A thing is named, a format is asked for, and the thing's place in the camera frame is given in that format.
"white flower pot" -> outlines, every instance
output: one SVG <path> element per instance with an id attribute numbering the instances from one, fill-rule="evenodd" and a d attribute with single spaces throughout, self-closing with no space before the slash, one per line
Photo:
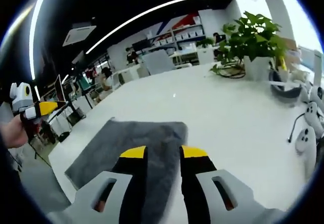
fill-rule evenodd
<path id="1" fill-rule="evenodd" d="M 248 56 L 244 56 L 246 78 L 252 81 L 269 80 L 270 57 L 256 57 L 252 62 Z"/>

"black ceiling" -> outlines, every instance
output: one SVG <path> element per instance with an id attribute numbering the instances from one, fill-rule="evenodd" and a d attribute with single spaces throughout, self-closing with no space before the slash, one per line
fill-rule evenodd
<path id="1" fill-rule="evenodd" d="M 54 63 L 55 69 L 48 66 L 47 71 L 36 74 L 37 84 L 52 82 L 56 73 L 62 75 L 70 73 L 71 61 L 80 51 L 87 51 L 104 35 L 130 18 L 169 1 L 172 0 L 44 0 L 35 33 L 35 67 L 37 68 L 44 60 L 45 63 Z M 224 9 L 230 1 L 189 0 L 156 10 L 114 33 L 90 52 L 87 55 L 87 60 L 89 62 L 94 60 L 102 53 L 105 53 L 110 45 L 167 18 L 207 8 Z M 24 30 L 24 26 L 20 29 L 20 40 L 25 41 L 27 44 L 30 20 L 31 14 L 25 22 L 25 29 L 28 31 Z M 73 23 L 89 21 L 94 22 L 97 28 L 85 41 L 62 47 L 63 41 Z M 28 49 L 26 49 L 28 46 L 24 45 L 24 48 L 24 52 L 28 55 Z M 11 57 L 11 60 L 17 59 L 17 55 Z"/>

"gray towel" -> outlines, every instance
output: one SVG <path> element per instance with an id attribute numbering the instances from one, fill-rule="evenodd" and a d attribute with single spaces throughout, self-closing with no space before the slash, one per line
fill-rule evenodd
<path id="1" fill-rule="evenodd" d="M 142 223 L 158 223 L 179 167 L 179 147 L 185 144 L 182 122 L 118 122 L 109 120 L 85 147 L 65 174 L 79 189 L 102 171 L 110 171 L 124 151 L 147 146 L 146 199 Z"/>

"potted plant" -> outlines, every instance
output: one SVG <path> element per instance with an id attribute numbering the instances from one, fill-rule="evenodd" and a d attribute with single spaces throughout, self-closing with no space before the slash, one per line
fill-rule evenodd
<path id="1" fill-rule="evenodd" d="M 207 38 L 204 38 L 204 39 L 202 39 L 200 41 L 197 41 L 196 46 L 198 48 L 207 48 L 209 45 L 213 46 L 214 43 L 215 42 L 214 42 L 214 40 L 212 38 L 207 37 Z"/>
<path id="2" fill-rule="evenodd" d="M 236 69 L 238 75 L 245 74 L 252 80 L 267 80 L 269 62 L 285 55 L 286 44 L 275 33 L 281 28 L 261 14 L 244 12 L 246 17 L 235 20 L 236 24 L 225 24 L 223 32 L 229 36 L 219 43 L 217 60 L 211 70 L 223 75 L 223 70 Z"/>

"human hand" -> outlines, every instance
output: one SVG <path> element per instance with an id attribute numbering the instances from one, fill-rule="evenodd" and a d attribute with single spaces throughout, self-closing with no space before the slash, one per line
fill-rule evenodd
<path id="1" fill-rule="evenodd" d="M 0 132 L 7 148 L 18 148 L 28 141 L 20 115 L 15 116 L 8 124 L 0 126 Z"/>

